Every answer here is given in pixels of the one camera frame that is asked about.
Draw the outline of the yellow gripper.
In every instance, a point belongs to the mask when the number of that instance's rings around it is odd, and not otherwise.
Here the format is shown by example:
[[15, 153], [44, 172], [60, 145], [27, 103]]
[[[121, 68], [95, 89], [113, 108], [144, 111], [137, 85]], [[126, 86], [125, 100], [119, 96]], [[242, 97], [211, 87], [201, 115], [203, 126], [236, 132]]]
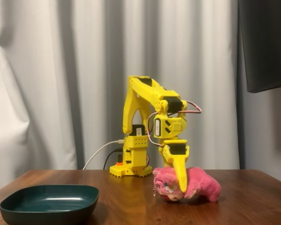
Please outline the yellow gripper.
[[173, 167], [180, 190], [187, 190], [187, 172], [185, 163], [189, 158], [188, 141], [178, 136], [185, 130], [187, 121], [184, 113], [172, 117], [167, 113], [154, 114], [154, 138], [158, 139], [159, 154], [163, 157], [164, 166]]

